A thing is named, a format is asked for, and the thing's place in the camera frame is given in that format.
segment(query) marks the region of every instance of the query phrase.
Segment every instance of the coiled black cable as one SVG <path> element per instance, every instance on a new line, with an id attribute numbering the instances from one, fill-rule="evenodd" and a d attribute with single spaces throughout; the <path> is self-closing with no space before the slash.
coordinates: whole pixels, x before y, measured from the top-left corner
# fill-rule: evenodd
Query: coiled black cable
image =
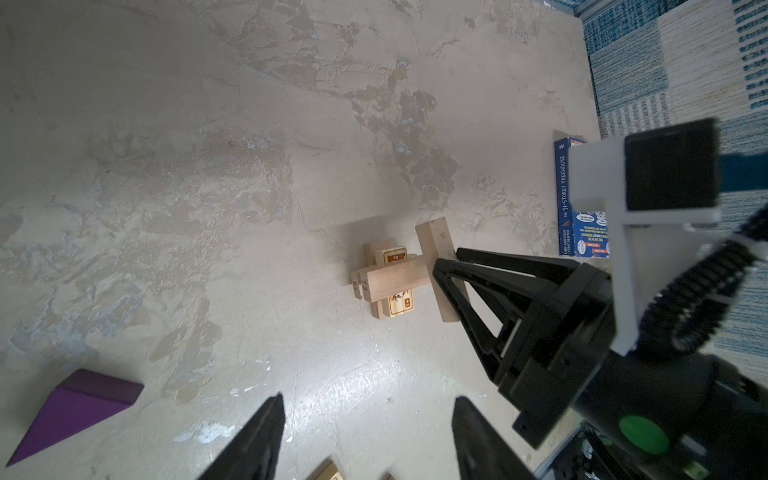
<path id="1" fill-rule="evenodd" d="M 646 308 L 637 352 L 673 359 L 699 349 L 720 326 L 744 275 L 758 259 L 744 243 L 768 240 L 768 204 L 736 236 L 667 285 Z M 737 241 L 739 237 L 749 240 Z"/>

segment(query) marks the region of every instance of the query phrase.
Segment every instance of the purple triangular prism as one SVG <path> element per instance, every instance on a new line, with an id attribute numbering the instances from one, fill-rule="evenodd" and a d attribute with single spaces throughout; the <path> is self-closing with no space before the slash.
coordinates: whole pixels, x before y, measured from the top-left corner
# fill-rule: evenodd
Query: purple triangular prism
<path id="1" fill-rule="evenodd" d="M 136 402 L 143 388 L 139 383 L 78 370 L 45 400 L 6 467 L 122 412 Z"/>

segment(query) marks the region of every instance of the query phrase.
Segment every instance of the patterned carpet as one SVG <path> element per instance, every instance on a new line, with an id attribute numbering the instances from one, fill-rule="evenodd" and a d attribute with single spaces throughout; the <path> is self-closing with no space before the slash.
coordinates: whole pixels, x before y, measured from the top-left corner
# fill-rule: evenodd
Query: patterned carpet
<path id="1" fill-rule="evenodd" d="M 620 0 L 584 24 L 603 137 L 720 119 L 724 153 L 768 151 L 768 0 Z M 731 231 L 768 190 L 722 196 Z M 710 350 L 768 385 L 768 269 Z"/>

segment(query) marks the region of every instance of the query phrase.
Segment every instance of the green circular cap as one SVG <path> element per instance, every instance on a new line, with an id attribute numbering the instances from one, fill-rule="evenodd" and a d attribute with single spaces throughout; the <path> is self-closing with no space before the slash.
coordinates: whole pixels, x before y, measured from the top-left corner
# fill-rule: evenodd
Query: green circular cap
<path id="1" fill-rule="evenodd" d="M 629 415 L 619 420 L 621 433 L 640 450 L 663 455 L 669 452 L 670 440 L 660 426 L 639 415 Z"/>

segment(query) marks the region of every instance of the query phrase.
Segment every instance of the white paint chip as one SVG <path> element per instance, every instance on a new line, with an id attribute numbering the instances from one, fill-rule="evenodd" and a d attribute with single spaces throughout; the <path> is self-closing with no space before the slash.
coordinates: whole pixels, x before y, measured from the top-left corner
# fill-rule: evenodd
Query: white paint chip
<path id="1" fill-rule="evenodd" d="M 235 431 L 235 425 L 225 426 L 213 420 L 194 423 L 179 435 L 174 437 L 174 442 L 182 443 L 189 439 L 195 439 L 199 443 L 207 444 L 219 437 L 228 439 Z"/>

